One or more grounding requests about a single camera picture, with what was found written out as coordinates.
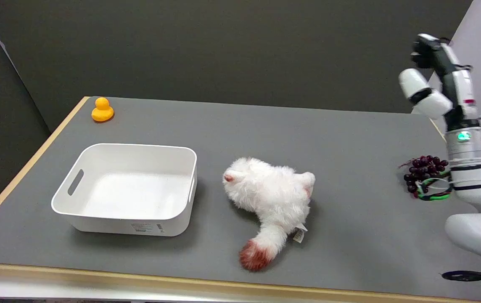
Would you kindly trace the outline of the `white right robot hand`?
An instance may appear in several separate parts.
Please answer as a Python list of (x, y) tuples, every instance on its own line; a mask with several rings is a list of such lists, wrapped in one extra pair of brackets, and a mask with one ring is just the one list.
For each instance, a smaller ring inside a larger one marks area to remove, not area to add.
[(479, 127), (471, 65), (461, 64), (449, 40), (419, 33), (410, 58), (415, 68), (402, 71), (398, 81), (413, 109), (436, 120), (447, 131)]

